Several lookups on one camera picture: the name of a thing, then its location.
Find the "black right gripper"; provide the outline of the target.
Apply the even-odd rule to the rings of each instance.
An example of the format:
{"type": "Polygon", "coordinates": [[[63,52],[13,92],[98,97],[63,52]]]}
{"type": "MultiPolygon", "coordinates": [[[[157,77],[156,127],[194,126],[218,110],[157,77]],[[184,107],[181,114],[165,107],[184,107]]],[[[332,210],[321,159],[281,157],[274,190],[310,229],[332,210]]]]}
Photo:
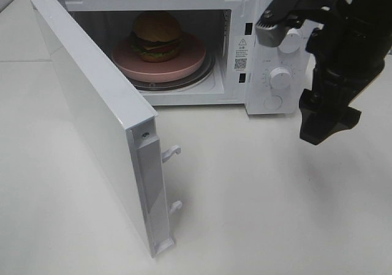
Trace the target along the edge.
{"type": "Polygon", "coordinates": [[[323,28],[313,30],[306,50],[313,55],[330,55],[342,45],[348,28],[348,6],[354,1],[272,0],[255,24],[258,42],[265,47],[278,47],[290,29],[299,29],[309,20],[323,28]]]}

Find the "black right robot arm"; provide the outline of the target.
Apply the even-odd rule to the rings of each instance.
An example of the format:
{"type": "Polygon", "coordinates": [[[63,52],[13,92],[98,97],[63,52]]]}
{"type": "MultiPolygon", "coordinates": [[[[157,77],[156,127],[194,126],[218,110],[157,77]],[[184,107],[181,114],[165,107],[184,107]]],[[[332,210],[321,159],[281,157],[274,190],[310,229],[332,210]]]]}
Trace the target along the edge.
{"type": "Polygon", "coordinates": [[[255,25],[260,44],[278,47],[306,20],[314,29],[306,51],[317,64],[353,75],[379,73],[391,48],[391,0],[272,0],[255,25]]]}

